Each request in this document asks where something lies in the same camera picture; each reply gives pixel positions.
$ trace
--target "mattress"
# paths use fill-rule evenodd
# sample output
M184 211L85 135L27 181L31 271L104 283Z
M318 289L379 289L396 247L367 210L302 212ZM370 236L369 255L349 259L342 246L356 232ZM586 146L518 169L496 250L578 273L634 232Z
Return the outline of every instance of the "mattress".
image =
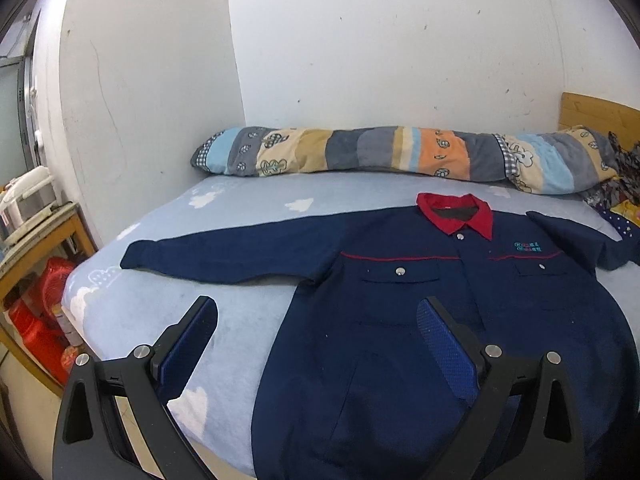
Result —
M615 229L577 196L527 194L507 186L389 173L288 174L275 178L209 177L131 225L80 265L66 283L63 307L102 359L124 357L151 344L200 295L216 300L218 328L180 398L169 409L184 433L236 469L254 476L251 418L258 383L296 280L266 278L242 285L210 285L122 270L135 240L279 221L308 215L415 204L419 192L473 193L492 209L529 210L569 218L613 239ZM616 299L640 340L636 264L607 272L599 282Z

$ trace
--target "jacket sleeve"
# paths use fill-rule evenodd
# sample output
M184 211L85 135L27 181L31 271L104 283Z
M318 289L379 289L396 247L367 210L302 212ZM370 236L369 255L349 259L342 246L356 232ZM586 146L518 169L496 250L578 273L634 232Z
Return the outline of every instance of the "jacket sleeve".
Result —
M640 265L640 236L615 241L586 225L553 218L535 211L527 216L542 227L553 242L591 274L596 267L614 270L628 261Z
M120 267L207 283L272 275L316 281L337 256L348 222L348 214L309 216L157 242L139 240L127 248Z

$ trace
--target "tile floor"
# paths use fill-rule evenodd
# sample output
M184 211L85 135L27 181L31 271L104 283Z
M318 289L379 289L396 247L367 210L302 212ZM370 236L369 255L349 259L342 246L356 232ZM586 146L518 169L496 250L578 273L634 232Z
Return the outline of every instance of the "tile floor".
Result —
M0 358L4 349L0 348ZM51 480L51 457L60 399L38 382L12 356L0 365L0 378L9 389L9 402L20 438L31 465L44 480ZM151 453L146 448L126 399L117 399L124 426L141 466L162 478ZM218 480L250 480L199 444L193 447Z

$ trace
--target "light blue stripe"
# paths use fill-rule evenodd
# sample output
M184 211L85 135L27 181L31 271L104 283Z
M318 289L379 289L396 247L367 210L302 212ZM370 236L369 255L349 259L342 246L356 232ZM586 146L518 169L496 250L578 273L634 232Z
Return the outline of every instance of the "light blue stripe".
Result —
M214 174L228 174L226 163L229 160L229 152L233 146L236 135L242 128L229 128L222 132L211 144L207 153L207 168Z
M422 134L418 128L411 128L411 136L414 143L411 148L411 160L409 161L409 171L417 173L418 161L420 161L420 147L422 145Z
M515 137L528 142L536 150L542 167L542 194L562 195L575 192L574 176L555 147L536 134L519 134Z

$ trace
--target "navy blue jacket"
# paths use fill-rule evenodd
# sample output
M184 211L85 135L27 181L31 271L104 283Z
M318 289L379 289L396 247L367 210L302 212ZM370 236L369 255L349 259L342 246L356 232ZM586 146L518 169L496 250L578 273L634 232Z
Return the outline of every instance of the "navy blue jacket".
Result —
M386 480L417 478L468 409L418 332L427 296L484 344L562 356L593 468L638 407L634 339L594 276L629 259L636 246L576 222L421 194L418 206L141 240L121 266L301 278L255 402L257 477Z

